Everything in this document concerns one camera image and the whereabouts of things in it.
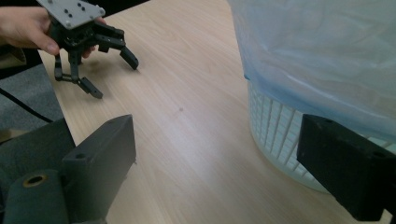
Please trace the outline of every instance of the wood grain surface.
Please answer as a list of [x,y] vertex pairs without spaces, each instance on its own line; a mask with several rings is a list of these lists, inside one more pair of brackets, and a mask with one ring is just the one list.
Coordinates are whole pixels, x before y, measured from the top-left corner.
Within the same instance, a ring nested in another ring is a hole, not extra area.
[[225,0],[151,0],[106,22],[125,31],[140,65],[132,70],[114,49],[83,60],[80,76],[103,99],[54,81],[53,57],[41,56],[76,144],[109,119],[134,117],[137,164],[109,224],[358,223],[331,195],[296,183],[256,147]]

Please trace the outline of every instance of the translucent plastic bag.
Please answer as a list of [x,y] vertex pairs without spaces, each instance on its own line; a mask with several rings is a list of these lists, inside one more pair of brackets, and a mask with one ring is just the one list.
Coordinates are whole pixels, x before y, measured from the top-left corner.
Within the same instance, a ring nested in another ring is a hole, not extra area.
[[396,1],[228,2],[255,88],[396,142]]

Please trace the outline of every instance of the floor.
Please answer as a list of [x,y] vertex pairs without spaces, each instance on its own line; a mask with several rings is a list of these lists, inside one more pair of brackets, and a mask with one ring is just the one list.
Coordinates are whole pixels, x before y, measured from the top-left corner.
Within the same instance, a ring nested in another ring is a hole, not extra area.
[[[89,2],[103,7],[108,16],[146,1],[90,0]],[[11,1],[5,0],[0,5],[34,6],[35,1],[23,0],[11,3]],[[41,63],[37,51],[28,49],[25,54],[28,59],[26,66],[0,70],[0,88],[12,94],[39,114],[52,120],[61,119],[63,117],[62,110],[56,100],[47,72]],[[38,119],[0,94],[0,130],[19,129],[32,131],[45,124],[47,124],[46,121]]]

